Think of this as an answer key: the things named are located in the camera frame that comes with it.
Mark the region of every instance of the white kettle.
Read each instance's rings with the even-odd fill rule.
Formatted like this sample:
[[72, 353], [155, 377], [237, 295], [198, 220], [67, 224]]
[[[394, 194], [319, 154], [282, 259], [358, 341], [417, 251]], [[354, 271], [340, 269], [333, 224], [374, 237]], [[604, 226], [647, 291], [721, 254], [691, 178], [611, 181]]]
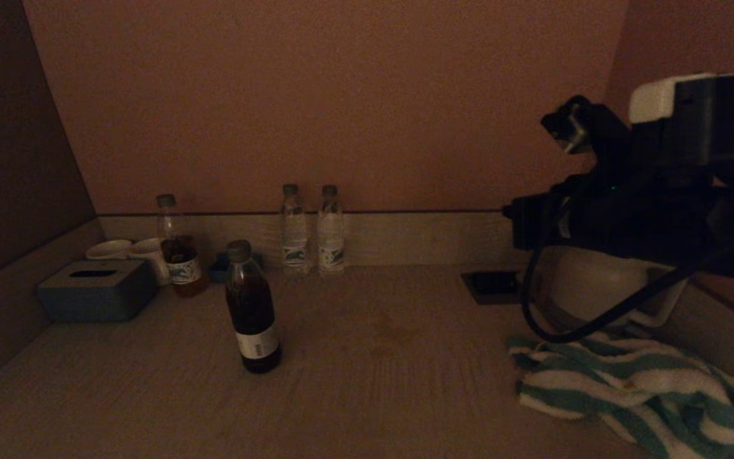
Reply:
[[[540, 306], [554, 325], [578, 328], [647, 285], [652, 280], [653, 270], [669, 272], [673, 268], [641, 259], [565, 247], [554, 264], [550, 279], [543, 279]], [[643, 309], [652, 305], [652, 314], [636, 309], [612, 323], [610, 328], [619, 328], [629, 322], [651, 328], [664, 325], [686, 286], [685, 279], [650, 299]]]

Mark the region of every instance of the gray tissue box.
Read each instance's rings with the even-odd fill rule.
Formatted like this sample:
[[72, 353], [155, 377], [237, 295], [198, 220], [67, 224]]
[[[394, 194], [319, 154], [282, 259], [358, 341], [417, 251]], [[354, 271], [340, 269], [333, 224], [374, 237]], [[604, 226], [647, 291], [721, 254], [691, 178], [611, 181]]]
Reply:
[[56, 322], [124, 322], [157, 293], [142, 259], [76, 261], [38, 284], [38, 299]]

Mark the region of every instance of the towel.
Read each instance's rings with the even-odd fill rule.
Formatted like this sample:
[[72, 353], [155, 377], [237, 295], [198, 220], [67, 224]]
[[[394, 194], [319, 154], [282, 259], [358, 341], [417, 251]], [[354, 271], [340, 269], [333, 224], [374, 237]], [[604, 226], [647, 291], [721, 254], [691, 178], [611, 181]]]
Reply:
[[521, 404], [551, 416], [599, 415], [653, 456], [734, 457], [734, 378], [684, 349], [600, 332], [570, 344], [514, 337]]

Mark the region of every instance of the wall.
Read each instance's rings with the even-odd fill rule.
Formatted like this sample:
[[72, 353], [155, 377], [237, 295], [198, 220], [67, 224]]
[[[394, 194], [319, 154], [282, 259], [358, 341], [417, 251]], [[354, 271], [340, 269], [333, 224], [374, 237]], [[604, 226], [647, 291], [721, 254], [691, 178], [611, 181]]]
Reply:
[[601, 99], [626, 0], [25, 0], [96, 211], [495, 209], [580, 168], [540, 127]]
[[0, 368], [49, 326], [35, 287], [102, 237], [95, 216], [24, 9], [0, 0]]
[[[734, 2], [631, 0], [605, 101], [624, 120], [630, 93], [644, 82], [694, 71], [734, 73]], [[700, 284], [734, 304], [734, 279]]]
[[18, 0], [0, 0], [0, 268], [94, 217]]

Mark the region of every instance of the cup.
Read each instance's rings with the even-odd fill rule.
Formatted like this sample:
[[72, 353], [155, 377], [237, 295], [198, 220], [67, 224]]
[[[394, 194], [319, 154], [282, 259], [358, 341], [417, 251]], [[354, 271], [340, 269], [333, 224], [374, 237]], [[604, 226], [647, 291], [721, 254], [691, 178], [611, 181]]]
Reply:
[[132, 245], [128, 239], [114, 239], [87, 249], [87, 259], [126, 259], [127, 251]]
[[145, 259], [155, 273], [157, 285], [167, 285], [171, 282], [159, 238], [145, 239], [129, 247], [129, 258]]

